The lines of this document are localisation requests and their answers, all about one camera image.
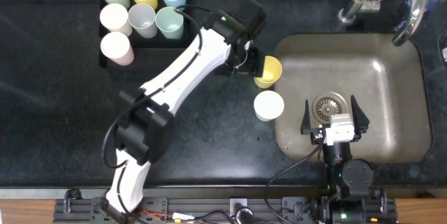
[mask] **faucet base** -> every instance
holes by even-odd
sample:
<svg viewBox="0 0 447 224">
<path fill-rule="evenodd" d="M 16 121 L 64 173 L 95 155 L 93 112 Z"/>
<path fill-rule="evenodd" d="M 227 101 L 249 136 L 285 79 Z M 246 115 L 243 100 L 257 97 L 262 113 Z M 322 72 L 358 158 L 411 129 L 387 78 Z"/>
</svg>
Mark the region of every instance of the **faucet base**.
<svg viewBox="0 0 447 224">
<path fill-rule="evenodd" d="M 345 24 L 353 24 L 353 23 L 354 23 L 354 20 L 356 19 L 356 17 L 354 16 L 354 17 L 352 17 L 351 19 L 349 19 L 349 18 L 345 18 L 345 17 L 343 16 L 343 10 L 344 10 L 344 8 L 342 8 L 342 9 L 338 12 L 338 19 L 339 19 L 341 22 L 345 23 Z"/>
</svg>

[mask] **sink basin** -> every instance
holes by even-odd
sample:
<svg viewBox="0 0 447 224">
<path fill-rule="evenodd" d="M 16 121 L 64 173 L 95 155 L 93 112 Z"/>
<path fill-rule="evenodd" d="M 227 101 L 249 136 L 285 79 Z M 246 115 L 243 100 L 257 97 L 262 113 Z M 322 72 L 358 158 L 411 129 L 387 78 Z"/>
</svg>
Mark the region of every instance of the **sink basin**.
<svg viewBox="0 0 447 224">
<path fill-rule="evenodd" d="M 350 96 L 370 120 L 354 158 L 372 162 L 417 162 L 432 146 L 432 132 L 418 50 L 400 47 L 385 34 L 305 34 L 289 36 L 274 55 L 283 66 L 274 90 L 284 99 L 276 119 L 279 147 L 289 157 L 304 158 L 316 146 L 300 126 L 309 101 L 312 127 L 331 114 L 351 113 Z"/>
</svg>

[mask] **faucet handle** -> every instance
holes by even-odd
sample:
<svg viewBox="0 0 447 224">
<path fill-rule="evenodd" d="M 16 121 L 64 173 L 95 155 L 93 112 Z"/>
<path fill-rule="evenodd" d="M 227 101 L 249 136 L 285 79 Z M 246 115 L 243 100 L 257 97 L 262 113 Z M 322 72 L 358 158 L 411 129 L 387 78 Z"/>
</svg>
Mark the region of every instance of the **faucet handle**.
<svg viewBox="0 0 447 224">
<path fill-rule="evenodd" d="M 383 0 L 365 0 L 358 12 L 361 13 L 374 13 L 380 10 L 380 3 Z"/>
</svg>

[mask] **sink drain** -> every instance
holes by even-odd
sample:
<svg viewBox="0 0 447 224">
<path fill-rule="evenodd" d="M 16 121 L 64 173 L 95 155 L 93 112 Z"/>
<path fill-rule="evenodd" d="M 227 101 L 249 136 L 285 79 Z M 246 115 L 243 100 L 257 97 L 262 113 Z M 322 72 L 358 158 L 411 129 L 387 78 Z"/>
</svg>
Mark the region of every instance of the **sink drain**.
<svg viewBox="0 0 447 224">
<path fill-rule="evenodd" d="M 315 98 L 313 104 L 314 116 L 321 123 L 328 124 L 331 115 L 346 113 L 346 101 L 335 92 L 328 92 Z"/>
</svg>

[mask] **wooden floor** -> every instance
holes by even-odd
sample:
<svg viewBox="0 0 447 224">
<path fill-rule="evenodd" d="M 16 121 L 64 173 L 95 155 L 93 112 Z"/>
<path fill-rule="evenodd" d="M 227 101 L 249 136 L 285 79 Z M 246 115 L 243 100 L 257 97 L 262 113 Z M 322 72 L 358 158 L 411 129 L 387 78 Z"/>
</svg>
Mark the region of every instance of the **wooden floor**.
<svg viewBox="0 0 447 224">
<path fill-rule="evenodd" d="M 401 199 L 397 202 L 399 224 L 447 223 L 446 199 Z M 52 222 L 54 200 L 0 200 L 0 224 Z"/>
</svg>

